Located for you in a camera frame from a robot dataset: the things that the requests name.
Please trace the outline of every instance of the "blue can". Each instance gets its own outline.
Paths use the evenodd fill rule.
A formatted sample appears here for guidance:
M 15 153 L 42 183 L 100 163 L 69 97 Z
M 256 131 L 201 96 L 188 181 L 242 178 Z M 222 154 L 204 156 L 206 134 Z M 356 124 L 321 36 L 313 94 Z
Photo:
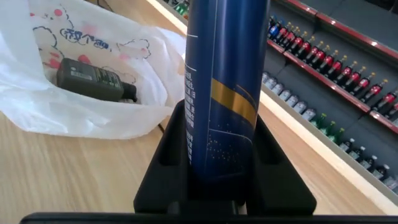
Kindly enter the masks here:
M 248 172 L 269 0 L 192 0 L 185 57 L 187 148 L 201 183 Z

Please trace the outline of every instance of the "red bottle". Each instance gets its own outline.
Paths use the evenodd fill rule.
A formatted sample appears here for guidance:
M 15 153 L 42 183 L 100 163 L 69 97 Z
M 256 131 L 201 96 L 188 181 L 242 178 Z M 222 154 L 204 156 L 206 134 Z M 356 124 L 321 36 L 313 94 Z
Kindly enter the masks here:
M 358 96 L 366 87 L 369 86 L 371 83 L 371 79 L 375 76 L 376 74 L 374 72 L 371 73 L 370 76 L 361 79 L 359 81 L 358 85 L 354 87 L 349 93 L 351 93 L 354 96 Z
M 326 56 L 321 65 L 317 67 L 317 71 L 323 73 L 324 71 L 329 69 L 331 65 L 333 65 L 333 62 L 335 61 L 335 57 L 337 55 L 338 55 L 338 50 L 335 50 L 333 54 Z
M 375 84 L 372 86 L 370 90 L 368 90 L 364 96 L 361 97 L 361 100 L 363 103 L 367 103 L 369 100 L 371 100 L 373 97 L 375 97 L 377 94 L 380 93 L 380 91 L 383 89 L 383 86 L 388 82 L 388 80 L 383 80 L 383 82 L 380 82 L 379 84 Z
M 317 68 L 320 63 L 322 63 L 323 59 L 326 57 L 326 53 L 330 50 L 329 45 L 326 45 L 326 47 L 323 50 L 319 50 L 318 53 L 315 55 L 315 57 L 308 63 L 309 66 L 313 68 Z
M 398 103 L 395 103 L 392 108 L 384 114 L 387 119 L 394 119 L 398 115 Z
M 290 31 L 290 29 L 293 29 L 293 26 L 290 22 L 287 23 L 287 25 L 283 28 L 280 29 L 278 35 L 276 35 L 272 41 L 274 41 L 275 43 L 278 43 L 279 41 L 281 41 L 285 35 L 287 35 Z
M 362 66 L 362 68 L 357 71 L 352 73 L 348 80 L 345 81 L 344 83 L 342 83 L 341 87 L 346 90 L 346 91 L 350 91 L 352 89 L 353 86 L 355 86 L 355 84 L 358 84 L 359 81 L 361 80 L 361 74 L 366 70 L 365 66 Z
M 299 48 L 299 50 L 296 52 L 296 54 L 294 54 L 294 56 L 298 57 L 299 59 L 303 59 L 308 53 L 310 53 L 312 41 L 314 40 L 315 38 L 311 38 L 310 40 L 304 42 L 304 44 L 301 46 L 301 48 Z
M 324 75 L 331 80 L 334 79 L 335 75 L 340 73 L 341 68 L 343 67 L 343 62 L 346 60 L 347 56 L 344 55 L 342 59 L 335 61 Z
M 356 61 L 354 61 L 350 66 L 347 66 L 344 68 L 344 70 L 338 75 L 333 82 L 334 83 L 342 83 L 343 81 L 347 80 L 349 76 L 351 75 L 351 72 L 353 72 L 354 66 L 357 64 Z
M 394 91 L 393 93 L 387 93 L 386 96 L 381 98 L 372 106 L 372 110 L 381 111 L 383 109 L 386 109 L 394 102 L 394 100 L 396 100 L 397 95 L 398 95 L 398 90 Z
M 306 41 L 306 43 L 310 43 L 311 41 L 315 40 L 315 37 L 312 36 L 308 41 Z M 298 49 L 301 48 L 301 46 L 304 43 L 304 37 L 297 37 L 296 39 L 294 39 L 293 44 L 289 47 L 289 49 L 287 51 L 289 51 L 290 53 L 294 54 L 296 53 L 296 51 Z
M 283 48 L 288 47 L 290 43 L 296 39 L 299 33 L 300 29 L 299 27 L 296 27 L 294 30 L 290 31 L 289 34 L 287 34 L 287 37 L 282 42 L 279 42 L 279 45 Z
M 318 51 L 320 51 L 320 47 L 323 45 L 323 41 L 319 42 L 318 45 L 316 45 L 315 47 L 312 47 L 310 53 L 303 59 L 303 62 L 305 63 L 309 63 L 318 53 Z

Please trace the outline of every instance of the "bottle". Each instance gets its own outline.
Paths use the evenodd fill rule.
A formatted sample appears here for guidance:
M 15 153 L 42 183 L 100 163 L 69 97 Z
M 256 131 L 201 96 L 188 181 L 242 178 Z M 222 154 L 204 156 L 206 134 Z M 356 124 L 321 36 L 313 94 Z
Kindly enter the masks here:
M 294 54 L 299 48 L 301 48 L 301 46 L 304 43 L 304 38 L 307 36 L 307 31 L 304 31 L 304 33 L 300 36 L 297 37 L 296 39 L 294 39 L 292 45 L 289 47 L 289 49 L 287 51 L 289 51 L 290 53 Z M 315 40 L 315 37 L 312 36 L 308 42 L 311 42 Z
M 292 92 L 290 90 L 284 90 L 282 93 L 280 93 L 279 98 L 286 101 L 287 99 L 289 99 L 289 97 L 291 95 L 292 95 Z
M 303 113 L 302 117 L 304 120 L 311 121 L 316 115 L 317 111 L 315 109 L 309 108 Z
M 383 166 L 378 166 L 376 167 L 373 171 L 372 174 L 375 176 L 377 179 L 383 181 L 387 177 L 387 172 L 390 169 L 389 166 L 384 164 Z
M 279 20 L 273 27 L 271 27 L 268 32 L 268 38 L 273 39 L 276 35 L 278 35 L 283 23 L 284 22 L 282 20 Z
M 361 146 L 359 148 L 351 150 L 348 155 L 351 156 L 354 160 L 358 161 L 362 158 L 363 151 L 365 151 L 365 147 Z
M 190 177 L 203 198 L 244 197 L 240 192 L 252 167 L 268 11 L 269 1 L 190 1 L 185 88 L 195 94 L 185 94 L 186 147 Z
M 373 106 L 372 110 L 374 111 L 382 111 L 386 109 L 388 106 L 390 106 L 394 100 L 396 100 L 398 94 L 398 90 L 394 92 L 387 93 L 386 96 L 383 96 L 380 100 L 378 100 Z
M 294 107 L 293 110 L 298 112 L 299 114 L 302 114 L 305 109 L 307 109 L 307 103 L 304 101 L 298 102 Z
M 365 66 L 362 66 L 360 71 L 352 73 L 348 80 L 342 84 L 342 89 L 350 91 L 354 85 L 357 85 L 361 79 L 361 74 L 366 70 Z
M 326 45 L 326 47 L 323 50 L 318 51 L 318 53 L 315 55 L 315 57 L 308 63 L 309 66 L 313 68 L 317 68 L 320 63 L 322 63 L 323 59 L 325 59 L 326 53 L 330 50 L 329 45 Z
M 299 27 L 296 27 L 294 30 L 290 31 L 286 38 L 279 42 L 279 45 L 283 48 L 286 48 L 287 46 L 289 46 L 289 44 L 294 41 L 294 39 L 296 38 L 296 36 L 300 33 L 300 29 Z
M 334 79 L 337 74 L 340 73 L 341 68 L 343 67 L 343 62 L 347 60 L 347 56 L 344 55 L 342 59 L 337 60 L 333 63 L 333 65 L 324 73 L 325 77 L 330 80 Z
M 387 119 L 394 119 L 395 117 L 397 117 L 398 113 L 398 103 L 395 103 L 394 106 L 392 106 L 392 108 L 384 114 L 384 116 Z
M 299 102 L 299 97 L 296 95 L 292 95 L 291 97 L 289 97 L 289 99 L 286 101 L 286 103 L 290 106 L 290 107 L 294 107 L 297 102 Z
M 320 128 L 320 127 L 322 127 L 323 126 L 323 122 L 325 122 L 325 119 L 326 119 L 326 114 L 321 114 L 321 116 L 318 118 L 318 119 L 316 119 L 316 120 L 312 120 L 310 123 L 314 126 L 314 127 L 316 127 L 316 128 Z
M 383 82 L 380 82 L 379 84 L 375 84 L 372 86 L 370 90 L 368 90 L 365 95 L 361 97 L 361 100 L 363 103 L 367 103 L 369 100 L 371 100 L 373 97 L 375 97 L 377 94 L 380 93 L 380 91 L 383 89 L 383 86 L 388 82 L 388 80 L 383 80 Z
M 293 29 L 293 26 L 290 22 L 287 23 L 287 25 L 283 28 L 280 29 L 279 33 L 272 38 L 272 41 L 275 43 L 279 43 L 289 32 L 290 30 Z
M 312 47 L 310 53 L 305 56 L 305 58 L 303 59 L 304 63 L 309 63 L 311 62 L 311 60 L 317 55 L 317 53 L 320 51 L 320 47 L 323 45 L 323 41 L 319 42 L 318 45 L 316 45 L 315 47 Z
M 315 40 L 315 37 L 312 36 L 311 39 L 308 41 L 304 42 L 304 44 L 301 47 L 297 47 L 298 51 L 294 54 L 299 59 L 303 59 L 308 53 L 311 51 L 311 46 L 312 42 Z
M 361 81 L 359 81 L 358 85 L 356 85 L 356 87 L 354 87 L 349 93 L 351 93 L 354 96 L 358 96 L 366 87 L 369 86 L 369 84 L 371 83 L 371 79 L 375 75 L 376 74 L 374 72 L 372 72 L 370 74 L 370 76 L 361 79 Z
M 355 139 L 350 138 L 349 141 L 345 141 L 345 142 L 341 143 L 338 147 L 340 147 L 340 149 L 344 150 L 345 152 L 348 152 L 353 147 L 354 142 L 355 142 Z
M 365 169 L 370 171 L 374 169 L 374 165 L 376 164 L 376 159 L 377 156 L 372 155 L 371 157 L 362 160 L 359 164 L 361 164 Z
M 330 122 L 330 124 L 328 126 L 324 126 L 324 127 L 320 128 L 319 131 L 322 132 L 324 135 L 328 136 L 329 134 L 331 134 L 335 125 L 336 125 L 336 122 L 332 121 L 332 122 Z
M 349 78 L 349 76 L 351 75 L 351 72 L 353 71 L 354 66 L 357 64 L 356 61 L 354 61 L 350 66 L 347 66 L 344 68 L 344 70 L 340 73 L 340 75 L 338 75 L 333 82 L 336 84 L 342 83 L 345 80 L 347 80 Z
M 337 144 L 340 141 L 340 138 L 342 137 L 343 133 L 344 133 L 344 128 L 340 128 L 340 130 L 337 133 L 329 135 L 328 138 L 332 142 Z
M 331 65 L 333 65 L 333 62 L 335 61 L 335 57 L 337 55 L 338 50 L 335 50 L 333 54 L 326 56 L 323 62 L 319 65 L 319 67 L 316 67 L 316 70 L 320 73 L 327 71 L 331 67 Z

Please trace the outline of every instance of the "display shelf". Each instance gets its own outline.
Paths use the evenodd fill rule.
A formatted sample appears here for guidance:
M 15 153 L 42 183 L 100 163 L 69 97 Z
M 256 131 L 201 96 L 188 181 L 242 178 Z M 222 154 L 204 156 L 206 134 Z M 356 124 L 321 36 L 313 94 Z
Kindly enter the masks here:
M 333 91 L 335 91 L 337 94 L 341 95 L 343 98 L 354 104 L 356 107 L 358 107 L 360 110 L 363 112 L 367 113 L 370 110 L 370 107 L 361 101 L 359 101 L 357 98 L 355 98 L 353 95 L 347 93 L 345 90 L 340 88 L 337 84 L 333 83 L 331 80 L 314 70 L 312 67 L 307 65 L 306 63 L 302 62 L 300 59 L 294 57 L 290 52 L 284 52 L 284 55 L 289 58 L 293 63 L 298 65 L 299 67 L 302 67 L 305 71 L 308 72 L 309 75 L 312 75 L 313 77 L 317 78 L 320 80 L 324 85 L 328 86 L 331 88 Z
M 391 129 L 391 131 L 393 131 L 393 132 L 398 134 L 398 127 L 395 126 L 390 120 L 385 118 L 383 115 L 379 114 L 376 111 L 371 111 L 370 116 L 372 118 L 376 119 L 381 124 L 383 124 L 385 127 Z

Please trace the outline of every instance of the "gold stripe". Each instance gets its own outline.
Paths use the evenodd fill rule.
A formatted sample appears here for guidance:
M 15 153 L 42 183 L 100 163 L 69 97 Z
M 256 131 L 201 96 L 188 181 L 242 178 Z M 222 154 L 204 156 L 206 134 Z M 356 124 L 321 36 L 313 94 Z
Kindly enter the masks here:
M 211 97 L 219 104 L 241 115 L 253 128 L 256 126 L 257 113 L 253 105 L 232 89 L 215 80 L 211 80 Z

